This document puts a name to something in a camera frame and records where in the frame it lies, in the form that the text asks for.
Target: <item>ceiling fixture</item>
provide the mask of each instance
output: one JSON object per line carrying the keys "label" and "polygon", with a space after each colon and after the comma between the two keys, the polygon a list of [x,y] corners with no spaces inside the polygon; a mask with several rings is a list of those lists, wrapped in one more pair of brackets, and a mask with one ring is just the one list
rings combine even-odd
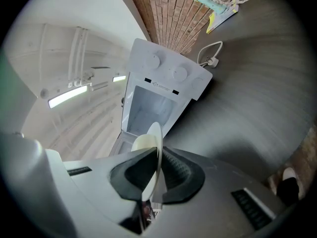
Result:
{"label": "ceiling fixture", "polygon": [[87,91],[87,85],[82,86],[82,87],[78,87],[74,90],[63,93],[63,94],[49,100],[49,106],[52,109],[52,108],[56,107],[57,105],[61,104],[62,102],[67,101],[68,99],[70,99],[76,95],[79,95],[81,93],[84,93],[86,91]]}
{"label": "ceiling fixture", "polygon": [[117,82],[117,81],[124,80],[125,78],[126,78],[126,76],[114,77],[112,81],[113,81],[113,82]]}

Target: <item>person's foot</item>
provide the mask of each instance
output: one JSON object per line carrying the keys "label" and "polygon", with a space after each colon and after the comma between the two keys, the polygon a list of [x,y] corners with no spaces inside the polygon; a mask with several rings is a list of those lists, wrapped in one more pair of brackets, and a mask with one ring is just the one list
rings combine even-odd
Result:
{"label": "person's foot", "polygon": [[295,170],[292,169],[291,167],[286,168],[283,172],[283,180],[286,180],[289,178],[295,178],[297,180]]}

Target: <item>black vent slot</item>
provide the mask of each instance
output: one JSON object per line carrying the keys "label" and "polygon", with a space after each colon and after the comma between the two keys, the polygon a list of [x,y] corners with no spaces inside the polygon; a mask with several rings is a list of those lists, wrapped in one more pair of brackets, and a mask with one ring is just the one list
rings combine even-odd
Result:
{"label": "black vent slot", "polygon": [[255,228],[259,230],[271,222],[271,218],[262,210],[262,208],[249,196],[249,194],[242,190],[231,193],[238,205],[247,216],[248,220]]}
{"label": "black vent slot", "polygon": [[67,170],[68,174],[70,176],[76,176],[76,175],[80,175],[86,172],[92,171],[90,168],[88,167],[83,167],[83,168],[79,168],[79,169],[72,169],[72,170]]}

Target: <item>electrical cable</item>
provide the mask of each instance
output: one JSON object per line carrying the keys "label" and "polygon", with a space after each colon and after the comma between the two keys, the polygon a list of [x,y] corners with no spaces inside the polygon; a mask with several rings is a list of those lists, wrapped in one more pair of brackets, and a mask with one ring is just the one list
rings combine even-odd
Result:
{"label": "electrical cable", "polygon": [[219,51],[221,50],[221,48],[222,48],[222,46],[223,46],[223,42],[222,42],[222,41],[215,42],[215,43],[211,43],[211,44],[209,44],[209,45],[203,47],[203,48],[199,51],[198,56],[197,56],[197,63],[198,63],[200,66],[204,67],[204,66],[206,66],[206,65],[208,64],[207,61],[206,61],[206,62],[203,62],[203,63],[199,63],[199,55],[200,55],[200,53],[201,53],[204,49],[209,48],[209,47],[214,46],[214,45],[217,45],[217,44],[220,44],[220,46],[219,46],[217,52],[216,52],[216,53],[213,55],[213,57],[212,57],[212,58],[215,58],[215,57],[218,55]]}

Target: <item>white wall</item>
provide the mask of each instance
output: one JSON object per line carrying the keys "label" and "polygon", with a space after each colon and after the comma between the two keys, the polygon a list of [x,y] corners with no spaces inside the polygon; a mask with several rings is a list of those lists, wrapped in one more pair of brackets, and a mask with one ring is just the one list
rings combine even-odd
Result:
{"label": "white wall", "polygon": [[[39,80],[39,48],[43,24],[16,25],[4,45],[9,62],[31,91],[38,96],[22,132],[37,139],[45,148],[57,150],[63,160],[107,156],[120,133],[121,98],[126,81],[112,82],[112,77],[126,74],[129,52],[99,36],[89,34],[84,56],[84,70],[92,66],[109,66],[98,73],[98,81],[108,86],[88,91],[56,108],[48,99],[68,91],[68,61],[74,27],[47,25],[43,43]],[[40,91],[49,91],[46,99]]]}
{"label": "white wall", "polygon": [[128,50],[149,38],[123,0],[30,0],[17,22],[81,26]]}

